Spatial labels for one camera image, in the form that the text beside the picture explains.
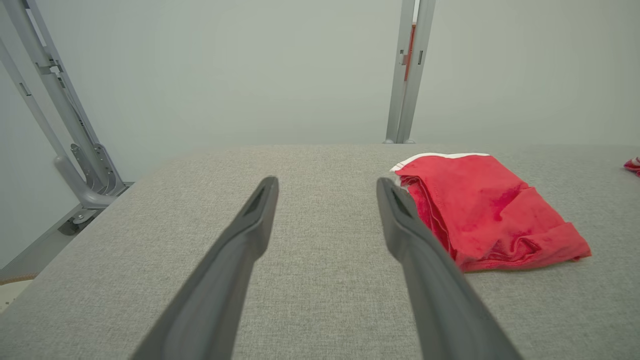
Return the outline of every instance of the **red cloth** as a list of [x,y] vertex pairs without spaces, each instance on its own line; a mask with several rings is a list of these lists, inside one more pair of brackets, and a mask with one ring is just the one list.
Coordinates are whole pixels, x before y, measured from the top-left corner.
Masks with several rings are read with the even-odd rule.
[[493,156],[421,154],[392,171],[462,271],[538,268],[591,255],[573,224]]

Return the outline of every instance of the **gray table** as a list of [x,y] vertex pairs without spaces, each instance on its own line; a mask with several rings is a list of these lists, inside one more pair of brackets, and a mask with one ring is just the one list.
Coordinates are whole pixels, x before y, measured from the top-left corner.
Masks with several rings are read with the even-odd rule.
[[0,357],[130,355],[257,183],[280,178],[238,358],[419,357],[375,181],[420,152],[488,152],[536,186],[593,257],[467,279],[528,359],[640,354],[638,147],[273,146],[194,154],[136,183],[0,317]]

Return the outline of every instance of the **red towel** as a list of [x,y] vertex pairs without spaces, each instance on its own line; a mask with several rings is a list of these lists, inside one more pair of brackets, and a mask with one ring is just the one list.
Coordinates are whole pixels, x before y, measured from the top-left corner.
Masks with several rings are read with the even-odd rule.
[[419,154],[391,169],[462,271],[538,268],[591,255],[536,189],[487,154]]

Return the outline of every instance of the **gray metal leg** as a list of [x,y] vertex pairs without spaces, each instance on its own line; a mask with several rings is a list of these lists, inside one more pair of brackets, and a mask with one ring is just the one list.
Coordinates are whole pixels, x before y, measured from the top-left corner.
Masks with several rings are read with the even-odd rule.
[[53,163],[84,208],[104,209],[116,199],[115,196],[100,195],[89,189],[68,157],[57,156]]
[[67,157],[67,153],[62,147],[60,140],[53,132],[51,125],[42,113],[42,110],[40,109],[38,103],[31,95],[29,87],[22,78],[22,75],[18,71],[18,68],[15,66],[15,63],[9,55],[9,52],[4,46],[4,42],[1,38],[0,61],[4,65],[7,73],[9,73],[9,76],[18,89],[20,96],[22,96],[22,98],[24,99],[24,102],[27,104],[27,107],[33,114],[33,117],[36,119],[36,122],[38,122],[40,129],[53,147],[56,155],[58,155],[54,160],[54,164],[62,177],[66,180],[67,184],[74,192],[80,203],[88,209],[104,209],[109,206],[109,204],[111,204],[116,198],[114,196],[100,195],[97,192],[93,191],[85,183],[80,174],[77,173],[73,163],[71,163],[71,160],[69,160],[69,158]]
[[65,72],[53,40],[35,3],[31,2],[31,13],[36,22],[40,24],[38,27],[47,42],[46,49],[38,38],[24,3],[21,0],[3,0],[3,3],[69,134],[71,134],[74,143],[84,151],[88,161],[86,166],[92,170],[92,173],[102,184],[107,184],[109,182],[109,172],[102,165],[102,161],[99,159],[100,156],[95,152],[97,137],[86,118],[84,109],[80,105],[80,100],[77,98],[77,94]]
[[79,117],[82,123],[82,128],[86,133],[87,137],[89,138],[89,142],[91,143],[100,142],[100,140],[98,140],[98,136],[95,134],[95,131],[93,130],[93,127],[91,126],[91,123],[88,120],[88,117],[86,116],[86,113],[84,112],[84,108],[80,103],[80,99],[78,98],[76,90],[73,84],[71,83],[71,79],[69,79],[67,70],[65,69],[64,64],[62,64],[62,59],[60,58],[60,54],[58,54],[58,50],[56,49],[56,45],[54,44],[53,39],[51,38],[51,34],[49,34],[49,30],[47,29],[47,26],[44,22],[44,18],[42,17],[42,14],[40,13],[40,10],[38,9],[38,5],[36,4],[35,0],[27,0],[26,2],[29,6],[29,11],[33,15],[33,19],[35,20],[36,25],[38,26],[38,29],[40,30],[40,34],[42,34],[42,38],[47,44],[46,51],[49,53],[49,57],[51,58],[53,63],[59,67],[60,71],[57,73],[57,75],[59,75],[62,82],[64,82],[65,84],[64,91],[68,95],[68,99],[71,102],[71,105],[73,106],[74,110],[77,113],[77,116]]
[[411,28],[413,23],[413,6],[415,0],[403,0],[400,10],[400,29],[398,31],[398,46],[396,49],[396,64],[394,67],[394,81],[391,88],[391,103],[389,105],[389,120],[387,122],[387,136],[384,143],[394,143],[397,138],[400,111],[404,97],[404,74],[409,54]]
[[409,139],[409,134],[411,133],[415,103],[417,102],[418,91],[420,90],[420,81],[422,80],[422,70],[427,55],[427,46],[429,45],[435,5],[436,0],[420,0],[418,21],[413,36],[411,66],[409,67],[409,76],[404,92],[396,143],[413,143],[413,141]]

